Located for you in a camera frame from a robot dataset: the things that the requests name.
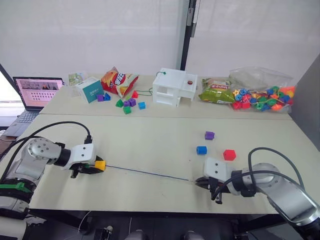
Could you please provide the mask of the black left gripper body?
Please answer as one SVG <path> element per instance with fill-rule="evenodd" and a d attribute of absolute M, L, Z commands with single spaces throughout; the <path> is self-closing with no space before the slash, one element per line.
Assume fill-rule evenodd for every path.
<path fill-rule="evenodd" d="M 94 168 L 92 165 L 88 164 L 88 163 L 75 163 L 70 167 L 70 170 L 72 171 L 71 175 L 72 176 L 77 176 L 80 172 L 80 170 L 85 167 L 85 168 L 89 168 L 92 167 Z"/>

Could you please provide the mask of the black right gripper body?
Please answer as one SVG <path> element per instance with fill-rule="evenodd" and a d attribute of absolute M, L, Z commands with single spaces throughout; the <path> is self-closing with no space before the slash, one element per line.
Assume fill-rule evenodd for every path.
<path fill-rule="evenodd" d="M 209 185 L 210 193 L 214 194 L 223 185 L 223 183 L 218 181 L 216 178 L 210 177 L 208 179 L 208 185 Z M 227 186 L 225 186 L 220 192 L 221 193 L 228 193 L 228 194 L 231 193 Z"/>

